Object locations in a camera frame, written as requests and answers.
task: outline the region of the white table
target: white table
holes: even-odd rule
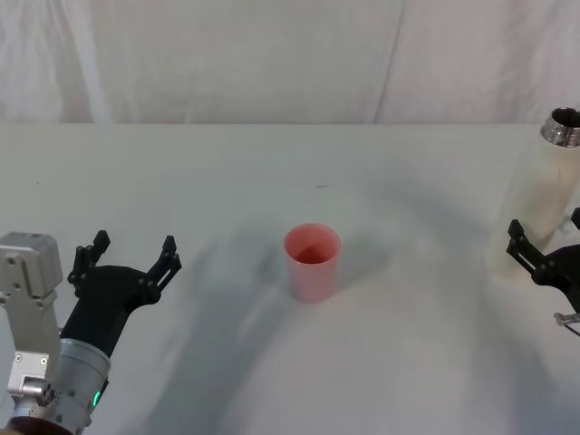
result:
[[[64,272],[184,268],[129,320],[87,434],[558,434],[580,423],[580,340],[556,290],[486,276],[481,248],[536,126],[0,127],[0,232],[52,234]],[[343,240],[341,291],[285,290],[281,238]],[[58,288],[63,324],[71,287]],[[0,379],[13,349],[0,315]],[[1,415],[11,400],[4,395]]]

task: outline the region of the plastic cup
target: plastic cup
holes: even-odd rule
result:
[[[316,304],[334,293],[341,239],[326,225],[302,224],[284,239],[288,279],[296,299]]]

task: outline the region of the white bottle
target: white bottle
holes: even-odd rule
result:
[[[542,250],[563,221],[580,179],[580,111],[555,109],[540,133],[522,156],[491,233],[485,260],[498,275],[523,275],[506,252],[511,220],[518,219],[529,241]]]

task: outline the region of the wrinkled fabric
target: wrinkled fabric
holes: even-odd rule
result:
[[[534,122],[576,0],[0,3],[0,121]]]

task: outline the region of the metal bottle cap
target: metal bottle cap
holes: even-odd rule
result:
[[[540,132],[544,139],[558,147],[577,147],[580,145],[580,111],[570,107],[555,109]]]

